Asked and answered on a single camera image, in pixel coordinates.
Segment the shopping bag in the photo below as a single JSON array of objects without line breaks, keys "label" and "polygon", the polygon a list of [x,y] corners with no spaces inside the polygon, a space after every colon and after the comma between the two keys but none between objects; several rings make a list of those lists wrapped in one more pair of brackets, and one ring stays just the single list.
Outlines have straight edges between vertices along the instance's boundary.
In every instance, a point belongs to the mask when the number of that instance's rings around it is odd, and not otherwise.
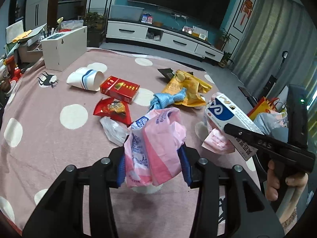
[{"label": "shopping bag", "polygon": [[269,100],[262,97],[258,104],[247,114],[247,116],[249,116],[249,118],[253,121],[259,113],[270,113],[270,110],[277,112],[276,104],[278,103],[278,100],[279,98]]}]

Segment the yellow chip bag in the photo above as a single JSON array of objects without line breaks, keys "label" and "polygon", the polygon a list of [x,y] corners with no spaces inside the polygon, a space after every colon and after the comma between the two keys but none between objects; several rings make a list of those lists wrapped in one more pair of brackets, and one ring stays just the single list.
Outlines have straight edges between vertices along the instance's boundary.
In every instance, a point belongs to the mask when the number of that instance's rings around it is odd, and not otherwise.
[{"label": "yellow chip bag", "polygon": [[199,93],[207,93],[212,86],[201,79],[181,70],[177,70],[174,77],[169,81],[162,93],[175,95],[182,88],[186,88],[186,96],[183,101],[175,102],[175,105],[199,107],[206,105]]}]

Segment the cabinet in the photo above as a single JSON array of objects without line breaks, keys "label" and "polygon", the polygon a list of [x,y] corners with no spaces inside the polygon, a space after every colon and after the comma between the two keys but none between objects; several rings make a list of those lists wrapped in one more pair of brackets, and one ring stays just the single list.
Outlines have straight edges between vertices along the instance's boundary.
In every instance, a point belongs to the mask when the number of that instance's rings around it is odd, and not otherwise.
[{"label": "cabinet", "polygon": [[47,22],[47,6],[49,0],[42,0],[25,11],[25,30],[37,28]]},{"label": "cabinet", "polygon": [[47,22],[47,6],[49,0],[26,0],[25,30],[34,29]]},{"label": "cabinet", "polygon": [[[147,32],[154,32],[160,36],[160,40],[148,39]],[[167,47],[174,50],[179,50],[200,58],[211,58],[220,62],[223,57],[223,52],[214,48],[214,46],[198,40],[197,38],[184,35],[179,32],[173,32],[164,28],[155,27],[128,21],[108,21],[107,39],[126,39],[138,41],[148,44]]]}]

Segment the bed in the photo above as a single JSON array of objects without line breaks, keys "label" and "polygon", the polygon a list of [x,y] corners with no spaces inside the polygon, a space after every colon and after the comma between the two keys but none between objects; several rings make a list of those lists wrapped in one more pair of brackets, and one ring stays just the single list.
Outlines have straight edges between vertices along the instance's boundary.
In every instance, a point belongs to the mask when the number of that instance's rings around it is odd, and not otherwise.
[{"label": "bed", "polygon": [[[63,72],[47,70],[40,59],[15,87],[0,132],[0,209],[18,230],[23,230],[36,204],[67,165],[90,166],[117,147],[107,139],[99,117],[93,115],[97,102],[106,96],[66,84],[71,72],[93,63],[106,70],[105,77],[113,75],[140,85],[130,105],[134,121],[147,113],[153,94],[166,85],[159,68],[191,71],[209,81],[213,87],[205,95],[206,100],[218,91],[206,72],[148,55],[88,49]],[[246,163],[237,151],[218,155],[201,147],[205,135],[203,109],[179,108],[187,128],[187,146],[196,148],[216,165],[227,168],[242,165],[259,186],[252,161]],[[130,189],[123,183],[119,189],[111,189],[119,237],[188,237],[197,195],[198,190],[187,187],[181,173],[158,187]],[[90,233],[88,210],[85,188],[86,234]]]}]

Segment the gray curtain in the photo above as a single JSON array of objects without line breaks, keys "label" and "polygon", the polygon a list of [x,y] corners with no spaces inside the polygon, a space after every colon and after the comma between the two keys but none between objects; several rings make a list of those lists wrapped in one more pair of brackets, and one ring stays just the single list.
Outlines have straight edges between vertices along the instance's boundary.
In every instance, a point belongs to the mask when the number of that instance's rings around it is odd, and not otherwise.
[{"label": "gray curtain", "polygon": [[[313,63],[306,74],[303,86],[307,91],[306,101],[309,104],[313,100],[313,96],[317,90],[317,51]],[[317,146],[317,98],[314,99],[308,110],[308,131]]]},{"label": "gray curtain", "polygon": [[[316,53],[317,30],[292,0],[258,0],[253,13],[229,69],[254,97],[274,75],[278,80],[269,97],[275,97],[285,85],[303,83]],[[288,57],[280,68],[284,50]]]}]

